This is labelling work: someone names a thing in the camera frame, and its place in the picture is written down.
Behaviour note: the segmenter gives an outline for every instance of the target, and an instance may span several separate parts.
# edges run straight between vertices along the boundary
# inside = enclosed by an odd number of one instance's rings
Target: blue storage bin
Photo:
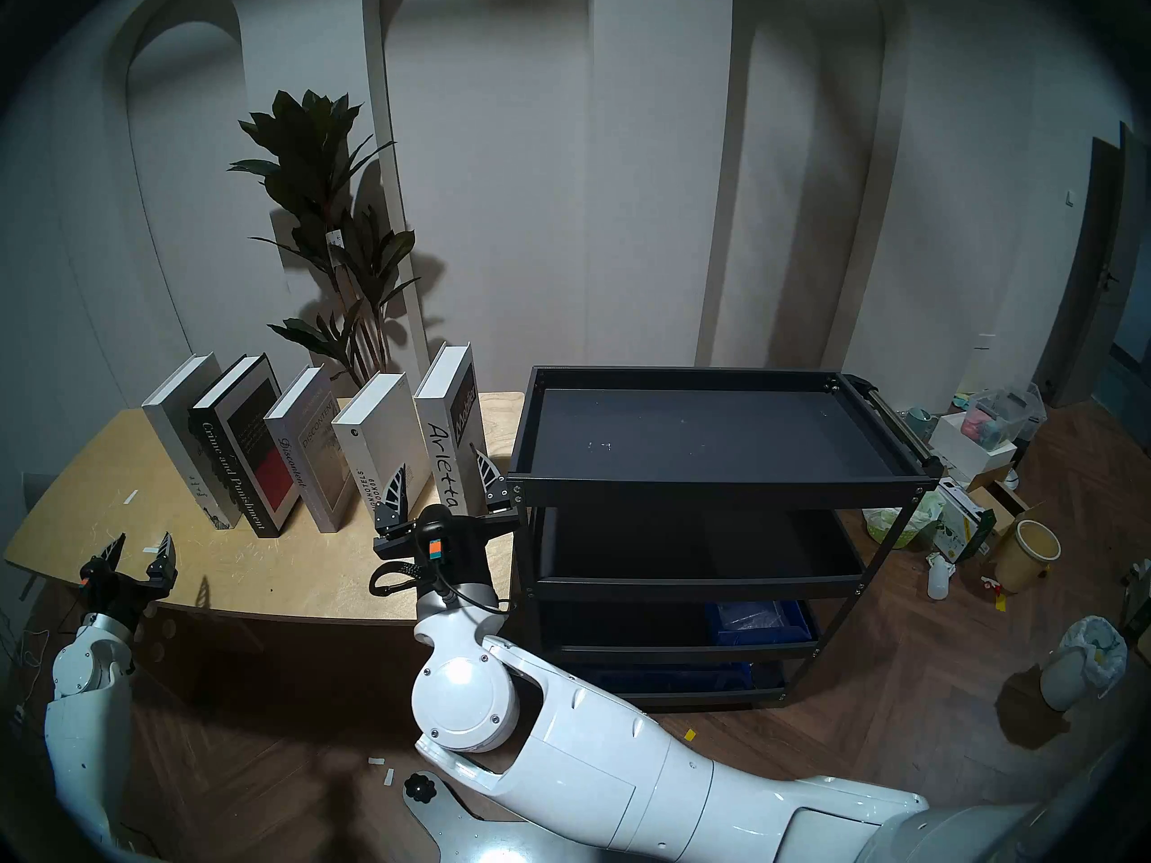
[[[803,614],[803,609],[794,599],[779,599],[783,625],[777,627],[752,628],[749,631],[729,631],[719,618],[719,605],[708,603],[703,610],[708,619],[708,633],[711,642],[718,647],[750,647],[771,643],[806,643],[813,639],[813,625]]]

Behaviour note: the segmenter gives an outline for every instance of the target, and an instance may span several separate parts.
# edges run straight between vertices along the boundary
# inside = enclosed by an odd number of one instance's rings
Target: yellow container
[[[1061,552],[1054,532],[1034,519],[1021,519],[996,550],[996,581],[1012,594],[1027,590]]]

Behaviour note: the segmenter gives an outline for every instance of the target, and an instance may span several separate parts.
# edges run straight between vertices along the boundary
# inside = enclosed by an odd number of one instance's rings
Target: potted plant
[[[308,90],[297,102],[277,92],[270,114],[252,114],[239,121],[260,147],[276,160],[237,160],[229,171],[260,176],[264,189],[276,204],[296,217],[291,230],[296,246],[275,244],[311,262],[331,284],[340,314],[328,319],[317,313],[315,323],[299,318],[283,326],[268,324],[275,333],[311,352],[334,359],[357,388],[390,359],[384,334],[384,312],[392,297],[418,278],[391,285],[398,265],[416,245],[413,231],[381,231],[379,216],[369,206],[353,214],[346,189],[352,176],[373,156],[395,142],[380,145],[366,156],[359,152],[371,136],[348,152],[348,133],[360,106],[349,106],[348,96],[331,101]]]

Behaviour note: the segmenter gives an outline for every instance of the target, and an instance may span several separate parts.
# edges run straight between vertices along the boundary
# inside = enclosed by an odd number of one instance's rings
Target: black book
[[[267,356],[245,356],[189,411],[189,426],[213,457],[213,469],[258,537],[279,537],[299,488],[265,414],[280,398]]]

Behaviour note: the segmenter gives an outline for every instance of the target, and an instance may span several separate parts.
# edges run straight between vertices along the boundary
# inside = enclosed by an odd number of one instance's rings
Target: white box
[[[220,379],[214,352],[192,356],[173,372],[142,407],[163,450],[180,471],[196,503],[216,528],[233,528],[239,521],[239,506],[228,487],[216,476],[215,458],[192,433],[188,410]]]
[[[356,491],[331,421],[340,406],[323,368],[305,368],[265,415],[315,527],[338,532]]]
[[[458,515],[487,512],[475,453],[488,453],[472,344],[443,346],[416,390],[416,411],[440,501]]]
[[[401,467],[413,504],[432,471],[405,374],[376,374],[331,421],[367,512],[375,509]]]
[[[931,448],[967,478],[1003,466],[1015,457],[1015,443],[1004,442],[994,451],[984,451],[963,435],[965,414],[944,414],[931,434]]]

